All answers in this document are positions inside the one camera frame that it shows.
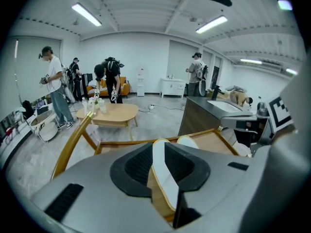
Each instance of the person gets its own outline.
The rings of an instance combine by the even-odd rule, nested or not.
[[[114,58],[109,57],[101,64],[96,65],[94,68],[96,75],[97,88],[100,89],[101,79],[106,76],[106,86],[111,103],[123,103],[121,96],[121,81],[120,81],[120,67],[114,61]]]
[[[54,111],[59,118],[59,125],[65,125],[64,116],[67,119],[67,129],[73,126],[73,117],[68,108],[64,88],[60,79],[63,76],[62,64],[60,60],[53,54],[51,47],[44,47],[42,49],[42,58],[44,61],[49,61],[49,73],[46,80],[48,91],[51,95]]]
[[[81,72],[79,70],[78,66],[79,59],[74,58],[72,63],[70,64],[70,69],[73,72],[73,82],[74,82],[74,89],[73,89],[73,96],[74,99],[76,99],[77,102],[82,102],[82,96],[81,96],[81,89],[80,89],[80,81],[81,81]]]
[[[253,103],[253,99],[251,97],[247,97],[245,92],[236,90],[230,92],[230,100],[241,107],[244,106],[245,102],[247,102],[249,105]]]
[[[186,69],[187,73],[190,73],[189,84],[188,84],[188,96],[200,97],[199,83],[201,80],[200,73],[206,66],[201,60],[202,54],[196,52],[193,55],[194,61],[189,68]]]

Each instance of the faucet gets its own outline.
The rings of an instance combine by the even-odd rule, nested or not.
[[[216,85],[213,92],[212,100],[216,100],[218,92],[219,92],[219,85]]]

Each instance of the white t-shirt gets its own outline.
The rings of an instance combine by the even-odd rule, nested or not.
[[[56,75],[56,73],[62,71],[62,64],[60,63],[60,60],[56,57],[53,56],[52,60],[50,61],[50,66],[49,66],[49,76],[52,77]],[[49,92],[56,91],[60,88],[61,82],[60,79],[52,80],[47,84]]]
[[[194,60],[189,68],[190,78],[188,75],[189,83],[199,82],[201,79],[198,77],[198,71],[205,67],[204,62],[201,59]]]

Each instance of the dark counter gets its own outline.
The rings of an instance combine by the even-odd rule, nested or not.
[[[251,112],[243,110],[242,107],[238,107],[241,109],[241,112],[224,111],[209,103],[208,100],[210,99],[203,97],[187,97],[186,107],[178,135],[217,129],[220,126],[220,120],[223,117],[240,117],[252,115]],[[229,100],[217,99],[217,101],[225,101],[237,107],[236,104]]]
[[[211,113],[214,117],[217,119],[221,119],[223,117],[241,117],[241,116],[251,116],[252,113],[248,110],[244,110],[242,107],[238,107],[236,104],[231,102],[230,100],[225,99],[217,99],[216,101],[225,101],[227,103],[230,103],[231,105],[241,109],[241,112],[227,112],[224,111],[217,106],[209,103],[208,101],[211,99],[203,98],[203,97],[187,97],[188,100],[194,102],[198,106],[200,106],[203,110]]]

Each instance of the ceiling light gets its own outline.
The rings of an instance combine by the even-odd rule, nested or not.
[[[247,60],[247,59],[240,59],[242,62],[247,62],[247,63],[253,63],[253,64],[259,64],[261,65],[262,62],[260,60]]]
[[[277,2],[281,10],[293,10],[292,5],[288,0],[278,0]]]
[[[17,58],[18,39],[15,42],[14,59]]]
[[[213,27],[216,27],[217,25],[219,24],[222,24],[224,22],[228,21],[227,18],[225,18],[224,16],[220,16],[214,20],[212,20],[211,22],[205,24],[204,26],[202,26],[201,28],[197,29],[196,32],[197,33],[203,33],[205,32],[206,30],[209,30]]]
[[[287,71],[288,73],[293,74],[293,75],[297,75],[297,74],[298,74],[298,72],[296,72],[296,71],[294,71],[294,70],[292,70],[292,69],[289,69],[289,68],[287,68],[286,71]]]
[[[93,23],[95,26],[101,26],[102,23],[97,20],[95,18],[95,16],[93,16],[89,11],[86,10],[85,7],[83,7],[81,4],[76,3],[75,5],[72,6],[72,8],[78,12],[79,14],[81,14],[82,16],[84,16],[86,19],[88,19],[91,23]]]

